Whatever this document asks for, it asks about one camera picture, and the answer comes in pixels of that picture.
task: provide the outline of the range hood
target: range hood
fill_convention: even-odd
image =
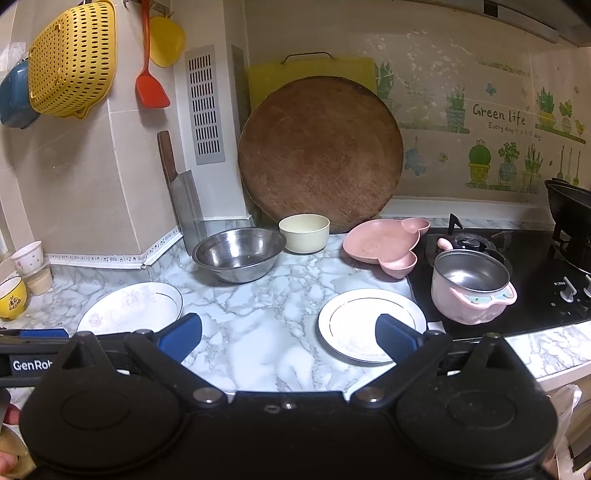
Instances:
[[[414,0],[467,10],[557,43],[591,46],[591,0]]]

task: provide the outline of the yellow cutting board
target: yellow cutting board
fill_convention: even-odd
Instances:
[[[254,110],[267,96],[287,83],[305,77],[331,76],[344,77],[364,85],[376,93],[376,80],[373,59],[322,58],[270,62],[250,67],[246,73]]]

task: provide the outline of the yellow colander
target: yellow colander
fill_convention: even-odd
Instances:
[[[33,110],[84,118],[113,83],[117,68],[115,7],[97,0],[63,12],[29,50]]]

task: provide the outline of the wall hook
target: wall hook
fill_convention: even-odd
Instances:
[[[134,2],[136,4],[140,4],[142,0],[123,0],[123,5],[127,8],[127,4],[129,2]],[[159,2],[151,1],[150,2],[150,10],[157,11],[159,14],[163,14],[166,18],[170,18],[173,16],[174,12],[170,11],[170,8],[166,5],[163,5]]]

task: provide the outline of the blue gripper pad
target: blue gripper pad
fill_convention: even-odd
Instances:
[[[63,328],[48,328],[43,330],[23,330],[19,337],[21,338],[39,338],[39,337],[48,337],[48,338],[68,338],[68,332],[66,332]]]
[[[202,333],[199,315],[188,313],[156,333],[154,339],[161,351],[180,363],[199,345]]]
[[[375,340],[397,364],[423,344],[423,335],[385,313],[375,322]]]

